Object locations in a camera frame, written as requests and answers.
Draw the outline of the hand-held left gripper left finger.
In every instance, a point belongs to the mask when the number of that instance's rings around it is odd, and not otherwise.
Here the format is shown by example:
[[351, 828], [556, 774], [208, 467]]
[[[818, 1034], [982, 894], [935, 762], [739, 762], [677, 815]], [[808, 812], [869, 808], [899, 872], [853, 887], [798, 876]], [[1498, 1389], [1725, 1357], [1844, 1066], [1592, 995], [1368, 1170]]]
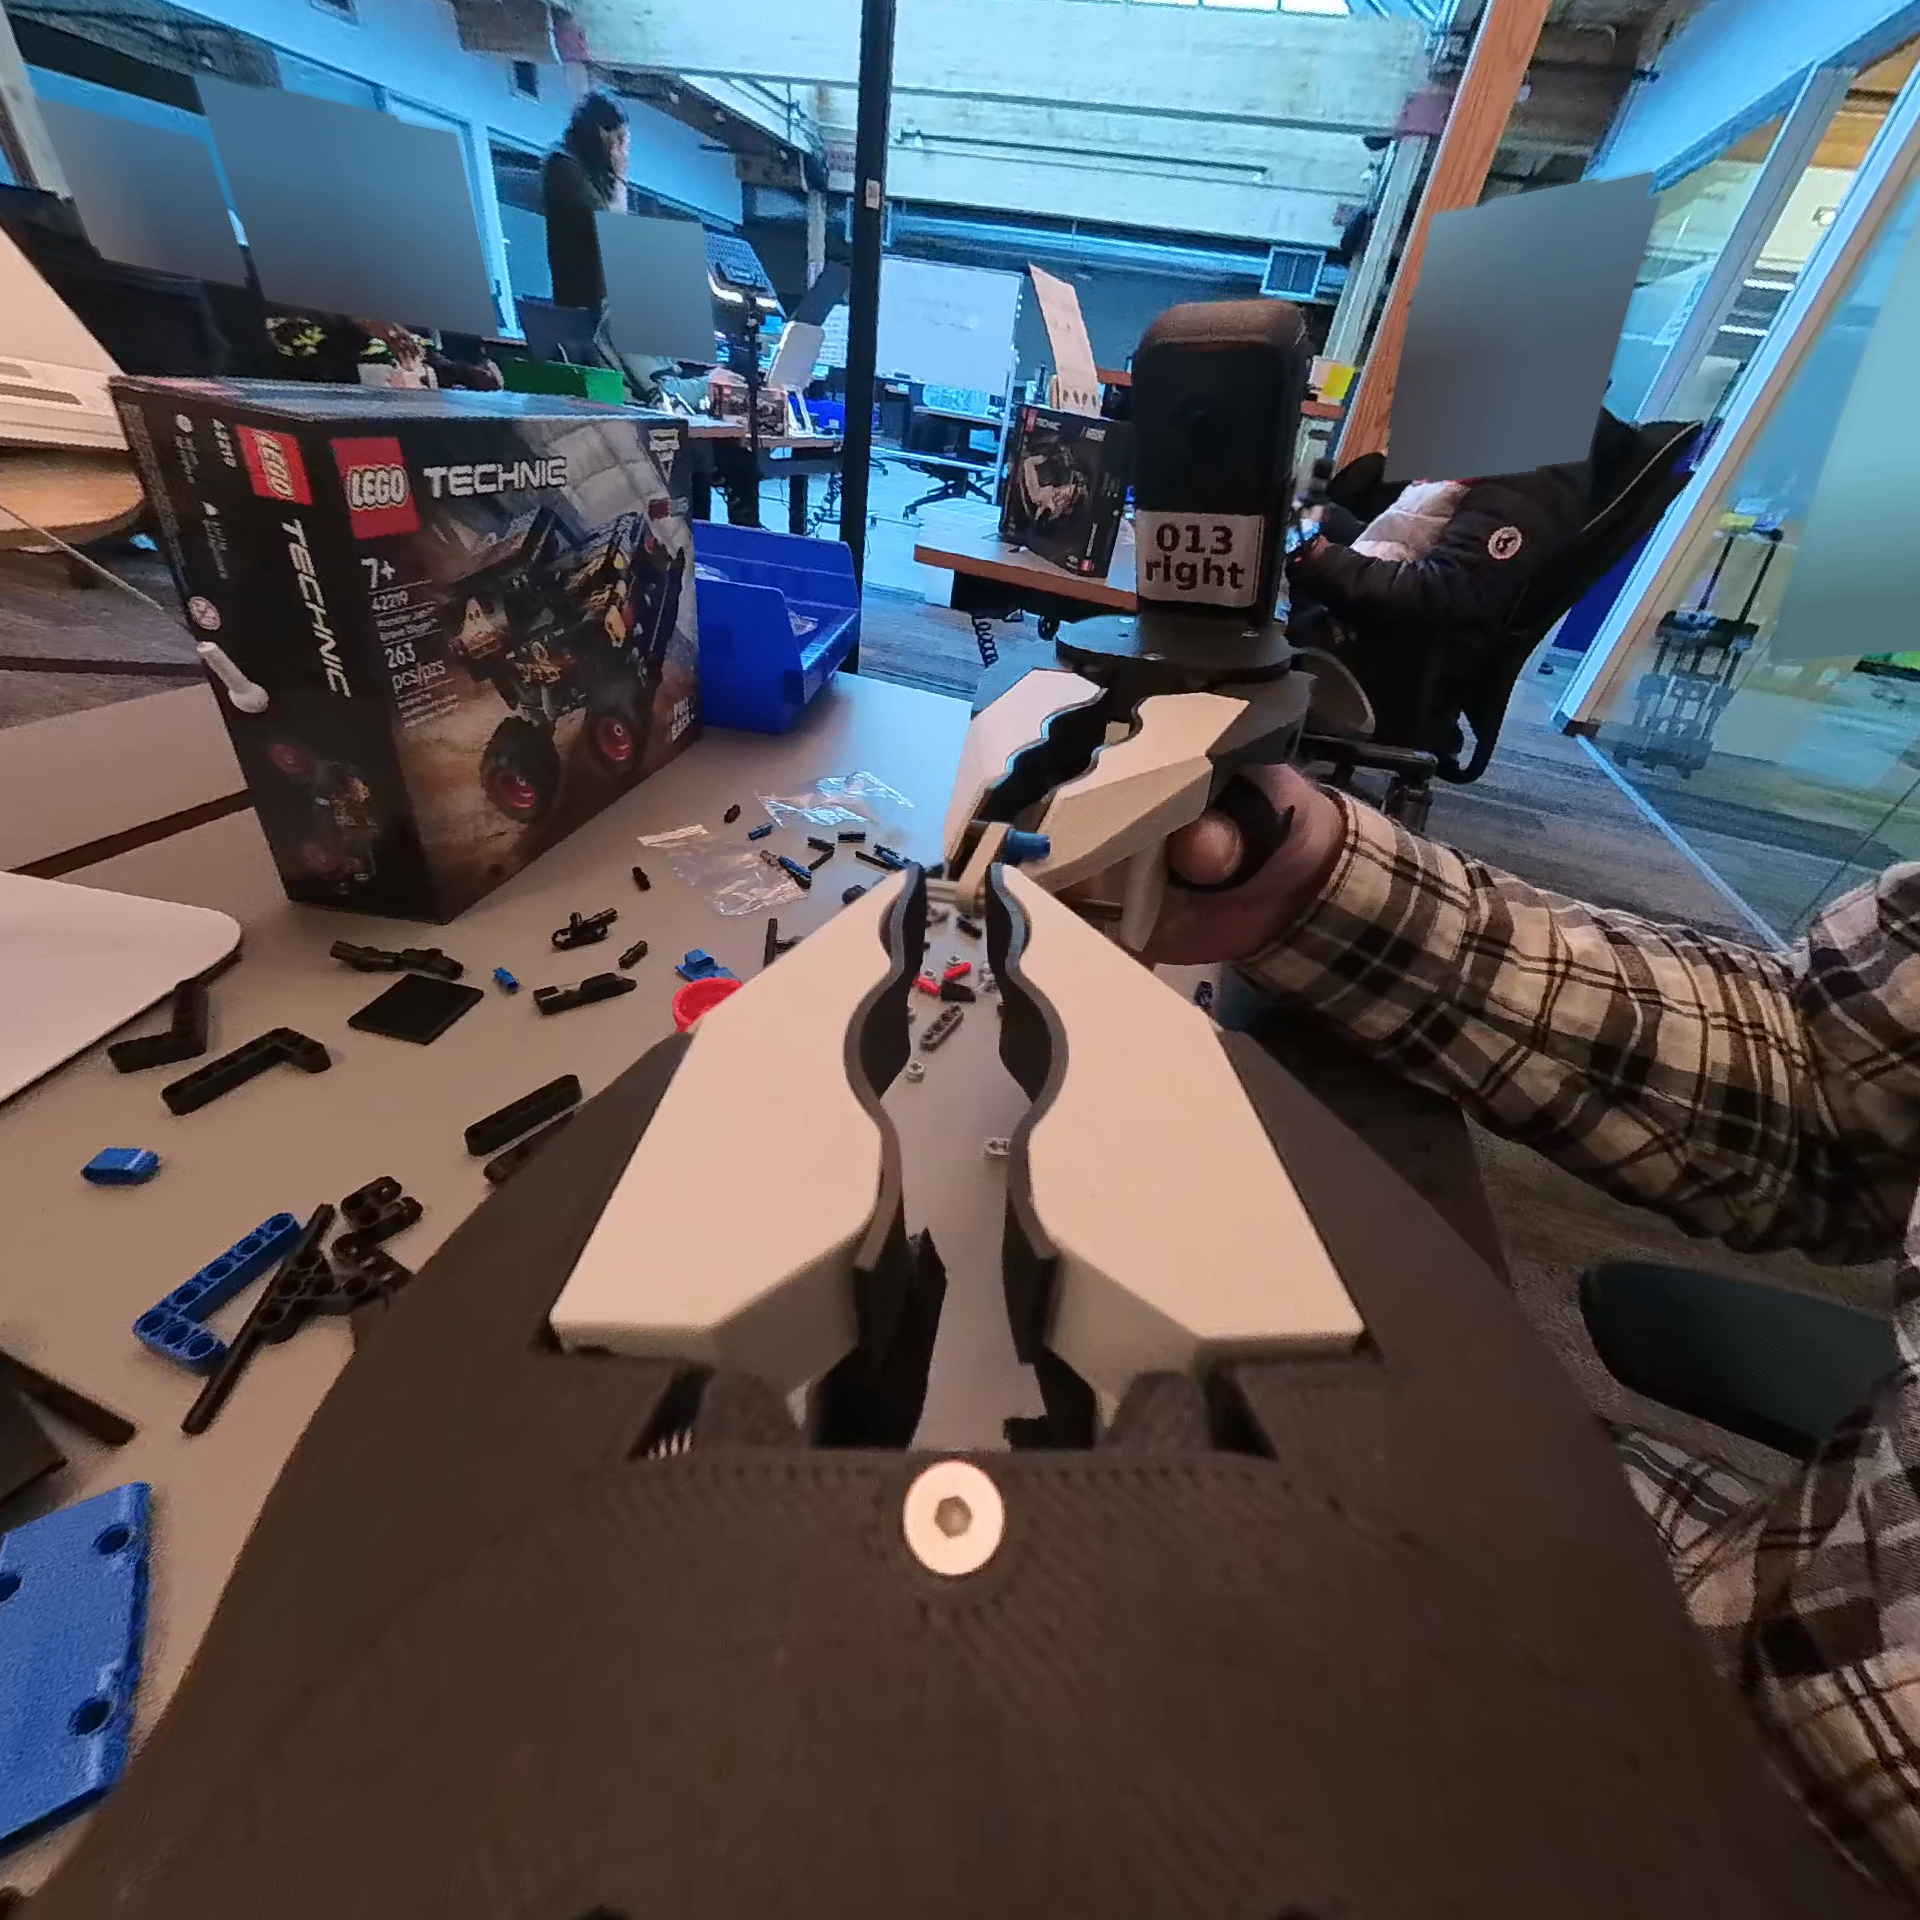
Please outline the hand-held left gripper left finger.
[[818, 1445], [902, 1448], [931, 1365], [931, 1271], [883, 1107], [909, 1055], [926, 872], [899, 868], [707, 1010], [576, 1255], [570, 1352], [750, 1376]]

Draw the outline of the grey beam brick assembly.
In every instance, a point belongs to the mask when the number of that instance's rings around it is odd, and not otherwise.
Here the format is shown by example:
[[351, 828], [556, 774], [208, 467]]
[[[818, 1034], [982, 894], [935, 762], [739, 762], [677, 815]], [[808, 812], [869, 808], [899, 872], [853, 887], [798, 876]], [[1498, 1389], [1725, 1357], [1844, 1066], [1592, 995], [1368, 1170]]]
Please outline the grey beam brick assembly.
[[990, 877], [996, 868], [1043, 864], [1051, 852], [1050, 834], [1008, 823], [973, 823], [973, 836], [962, 854], [948, 856], [946, 888], [950, 909], [966, 922], [980, 922], [988, 906]]

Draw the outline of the person's right forearm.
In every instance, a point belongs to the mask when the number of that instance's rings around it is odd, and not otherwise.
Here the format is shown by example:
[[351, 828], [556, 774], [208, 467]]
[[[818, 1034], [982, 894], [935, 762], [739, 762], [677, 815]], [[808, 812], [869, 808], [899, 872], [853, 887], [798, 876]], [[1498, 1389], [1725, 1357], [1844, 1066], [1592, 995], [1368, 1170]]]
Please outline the person's right forearm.
[[1480, 1128], [1743, 1255], [1916, 1263], [1918, 868], [1763, 950], [1525, 885], [1324, 795], [1253, 973]]

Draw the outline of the wooden table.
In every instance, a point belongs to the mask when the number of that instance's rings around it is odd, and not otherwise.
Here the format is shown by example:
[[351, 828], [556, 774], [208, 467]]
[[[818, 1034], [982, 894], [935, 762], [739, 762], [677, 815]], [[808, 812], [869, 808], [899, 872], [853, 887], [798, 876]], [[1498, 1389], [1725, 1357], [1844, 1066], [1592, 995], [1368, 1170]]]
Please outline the wooden table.
[[957, 535], [926, 528], [926, 538], [915, 547], [915, 562], [1018, 590], [1024, 598], [1043, 597], [1107, 613], [1133, 613], [1138, 603], [1133, 531], [1131, 522], [1119, 526], [1110, 562], [1099, 576], [1076, 574], [991, 535], [971, 535], [966, 528]]

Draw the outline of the cardboard sheet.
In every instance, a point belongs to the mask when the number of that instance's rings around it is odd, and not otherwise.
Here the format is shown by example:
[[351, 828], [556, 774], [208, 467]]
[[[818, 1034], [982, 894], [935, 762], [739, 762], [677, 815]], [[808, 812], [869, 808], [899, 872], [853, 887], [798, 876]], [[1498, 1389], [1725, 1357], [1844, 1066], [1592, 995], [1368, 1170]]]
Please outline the cardboard sheet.
[[1047, 404], [1055, 412], [1094, 415], [1099, 408], [1096, 360], [1076, 287], [1038, 263], [1026, 268], [1026, 277], [1036, 291], [1051, 355]]

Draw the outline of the white board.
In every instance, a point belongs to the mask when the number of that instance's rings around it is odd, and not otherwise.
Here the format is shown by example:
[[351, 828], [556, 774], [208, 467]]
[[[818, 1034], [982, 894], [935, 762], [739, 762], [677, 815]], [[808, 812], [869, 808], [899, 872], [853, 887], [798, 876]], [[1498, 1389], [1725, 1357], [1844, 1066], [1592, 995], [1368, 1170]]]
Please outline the white board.
[[1000, 398], [1018, 366], [1021, 292], [1014, 271], [885, 255], [875, 376]]

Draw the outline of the black flat panel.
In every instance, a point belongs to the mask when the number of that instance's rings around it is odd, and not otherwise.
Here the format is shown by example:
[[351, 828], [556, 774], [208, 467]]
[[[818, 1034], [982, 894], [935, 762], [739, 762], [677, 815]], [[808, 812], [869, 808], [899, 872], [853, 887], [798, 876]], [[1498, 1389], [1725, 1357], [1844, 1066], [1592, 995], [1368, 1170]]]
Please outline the black flat panel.
[[482, 990], [438, 976], [404, 973], [348, 1016], [354, 1034], [429, 1045], [482, 1003]]

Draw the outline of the wooden pillar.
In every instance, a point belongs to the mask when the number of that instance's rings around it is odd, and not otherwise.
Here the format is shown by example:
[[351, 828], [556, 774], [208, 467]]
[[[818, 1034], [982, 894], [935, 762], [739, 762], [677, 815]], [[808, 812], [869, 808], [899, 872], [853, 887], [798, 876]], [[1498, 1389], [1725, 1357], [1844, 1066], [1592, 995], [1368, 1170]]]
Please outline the wooden pillar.
[[1341, 418], [1336, 460], [1343, 463], [1387, 450], [1411, 300], [1423, 271], [1434, 223], [1447, 212], [1478, 203], [1550, 10], [1550, 2], [1488, 2], [1480, 10], [1471, 55], [1447, 111], [1419, 205], [1404, 234], [1374, 343]]

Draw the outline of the thin black axle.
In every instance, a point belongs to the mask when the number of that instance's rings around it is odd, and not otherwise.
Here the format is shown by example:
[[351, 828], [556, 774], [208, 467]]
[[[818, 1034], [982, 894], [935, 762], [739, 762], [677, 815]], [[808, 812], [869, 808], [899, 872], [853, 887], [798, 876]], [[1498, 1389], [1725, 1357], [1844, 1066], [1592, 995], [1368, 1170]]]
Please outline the thin black axle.
[[181, 1434], [199, 1435], [213, 1420], [218, 1420], [238, 1378], [248, 1367], [260, 1340], [278, 1324], [285, 1302], [291, 1302], [303, 1282], [303, 1271], [317, 1260], [324, 1234], [331, 1227], [339, 1210], [331, 1203], [315, 1206], [312, 1215], [302, 1224], [283, 1260], [269, 1277], [264, 1277], [259, 1299], [254, 1300], [239, 1330], [236, 1330], [224, 1359], [204, 1382], [202, 1392], [181, 1420]]

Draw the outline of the black angled beam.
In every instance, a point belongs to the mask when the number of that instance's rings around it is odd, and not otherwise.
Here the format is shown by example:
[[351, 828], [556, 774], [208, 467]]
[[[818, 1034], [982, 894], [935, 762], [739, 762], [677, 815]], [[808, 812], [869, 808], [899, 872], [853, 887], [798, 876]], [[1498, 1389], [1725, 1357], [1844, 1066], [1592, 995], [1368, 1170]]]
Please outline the black angled beam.
[[208, 1051], [211, 984], [204, 976], [175, 984], [166, 1027], [109, 1043], [108, 1062], [117, 1072], [149, 1072], [168, 1066], [186, 1066]]
[[179, 1117], [199, 1112], [278, 1067], [320, 1075], [331, 1067], [331, 1054], [324, 1043], [292, 1027], [276, 1027], [166, 1084], [160, 1090], [160, 1101], [166, 1112]]

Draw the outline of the black toy truck box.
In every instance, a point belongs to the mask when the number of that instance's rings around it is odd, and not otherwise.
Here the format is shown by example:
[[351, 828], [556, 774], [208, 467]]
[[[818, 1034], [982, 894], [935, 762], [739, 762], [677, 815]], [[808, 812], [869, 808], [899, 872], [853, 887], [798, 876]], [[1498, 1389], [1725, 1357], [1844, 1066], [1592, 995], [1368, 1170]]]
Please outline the black toy truck box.
[[448, 923], [704, 728], [687, 422], [118, 374], [288, 898]]

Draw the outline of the white book stand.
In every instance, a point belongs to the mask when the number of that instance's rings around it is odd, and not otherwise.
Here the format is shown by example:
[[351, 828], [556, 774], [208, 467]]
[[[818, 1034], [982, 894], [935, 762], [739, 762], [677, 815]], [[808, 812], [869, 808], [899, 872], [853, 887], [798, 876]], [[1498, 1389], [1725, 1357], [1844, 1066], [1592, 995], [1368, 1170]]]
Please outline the white book stand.
[[[156, 526], [128, 452], [4, 446], [4, 562], [34, 574], [62, 562], [100, 616], [147, 616], [186, 640], [186, 620], [115, 576], [94, 548]], [[242, 931], [194, 903], [118, 895], [94, 885], [102, 862], [147, 834], [246, 806], [204, 661], [96, 662], [133, 676], [122, 703], [16, 722], [4, 706], [4, 1096], [18, 1096], [85, 1048], [171, 998], [189, 976], [228, 965]]]

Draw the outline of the blue flat panel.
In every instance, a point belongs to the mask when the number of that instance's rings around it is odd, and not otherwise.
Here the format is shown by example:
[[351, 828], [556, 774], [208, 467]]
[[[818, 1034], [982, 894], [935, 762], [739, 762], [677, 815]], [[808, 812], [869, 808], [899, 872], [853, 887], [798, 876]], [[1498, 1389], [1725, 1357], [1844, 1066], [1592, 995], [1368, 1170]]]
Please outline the blue flat panel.
[[128, 1480], [2, 1540], [2, 1850], [118, 1786], [147, 1645], [152, 1487]]

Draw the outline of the open instruction booklet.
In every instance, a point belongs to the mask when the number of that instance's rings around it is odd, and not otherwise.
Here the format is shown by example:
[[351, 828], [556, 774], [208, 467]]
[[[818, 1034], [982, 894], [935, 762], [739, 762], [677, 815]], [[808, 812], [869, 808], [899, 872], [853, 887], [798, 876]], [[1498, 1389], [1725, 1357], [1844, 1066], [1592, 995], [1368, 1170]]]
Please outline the open instruction booklet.
[[128, 452], [112, 400], [122, 367], [2, 236], [2, 444]]

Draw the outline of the black steel post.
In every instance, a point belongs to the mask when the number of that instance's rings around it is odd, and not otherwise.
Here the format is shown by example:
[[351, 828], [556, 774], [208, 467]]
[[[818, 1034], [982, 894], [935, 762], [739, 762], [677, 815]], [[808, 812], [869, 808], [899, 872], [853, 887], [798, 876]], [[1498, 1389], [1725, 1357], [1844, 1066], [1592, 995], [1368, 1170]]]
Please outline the black steel post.
[[860, 6], [850, 192], [847, 367], [839, 538], [863, 584], [874, 476], [885, 176], [896, 71], [896, 2]]

